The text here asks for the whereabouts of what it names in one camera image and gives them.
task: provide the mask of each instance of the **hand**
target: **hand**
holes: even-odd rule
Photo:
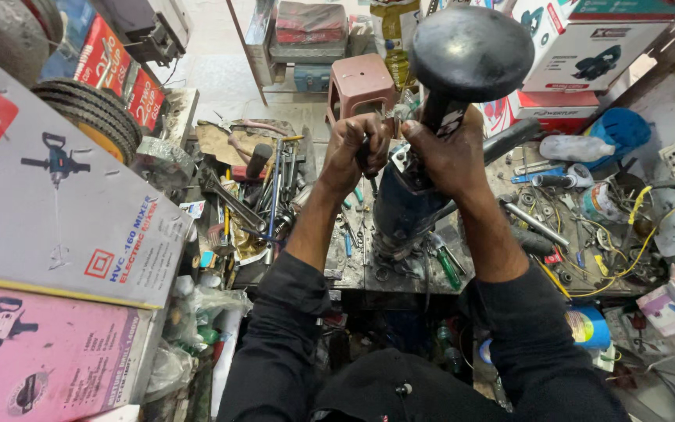
[[[370,154],[368,168],[363,170],[367,174],[376,174],[387,164],[389,128],[380,122],[377,114],[338,120],[332,128],[325,165],[318,180],[336,196],[338,202],[342,202],[361,179],[361,168],[355,154],[364,141],[364,133],[370,136]]]
[[[483,162],[483,116],[473,105],[448,139],[437,138],[415,120],[406,120],[402,130],[440,192],[456,199],[489,188]]]

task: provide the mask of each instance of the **drill image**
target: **drill image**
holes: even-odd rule
[[[43,132],[43,143],[49,149],[49,158],[46,160],[20,158],[20,163],[48,169],[51,173],[51,182],[53,182],[55,188],[59,189],[59,182],[66,179],[70,173],[90,171],[90,165],[80,164],[72,159],[71,151],[67,156],[64,151],[64,145],[67,143],[65,137]]]
[[[575,64],[579,72],[573,74],[577,79],[596,80],[616,67],[621,58],[621,46],[615,45],[595,57],[582,59]]]
[[[17,334],[38,331],[38,324],[26,324],[20,321],[25,313],[25,311],[18,313],[22,308],[22,300],[0,297],[0,347],[6,339],[11,339]]]

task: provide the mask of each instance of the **person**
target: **person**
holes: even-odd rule
[[[364,132],[371,136],[369,171],[387,162],[386,127],[361,115],[336,123],[314,190],[259,283],[217,420],[629,420],[589,355],[575,346],[563,297],[510,233],[484,172],[481,113],[469,107],[444,142],[418,122],[402,130],[460,211],[475,266],[468,296],[491,330],[491,359],[514,412],[396,349],[374,351],[316,385],[316,320],[330,307],[325,259],[340,204],[361,177],[355,154]]]

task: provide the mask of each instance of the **round knob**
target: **round knob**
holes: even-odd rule
[[[528,29],[485,7],[449,7],[423,20],[409,51],[411,72],[431,91],[470,103],[520,88],[535,49]]]

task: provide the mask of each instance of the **pliers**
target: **pliers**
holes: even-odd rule
[[[359,200],[359,205],[363,205],[364,204],[364,196],[361,195],[361,191],[359,190],[358,186],[353,188],[353,193],[355,194],[355,198]],[[348,200],[348,198],[345,198],[345,199],[343,199],[343,206],[350,209],[350,207],[353,206],[353,205]]]

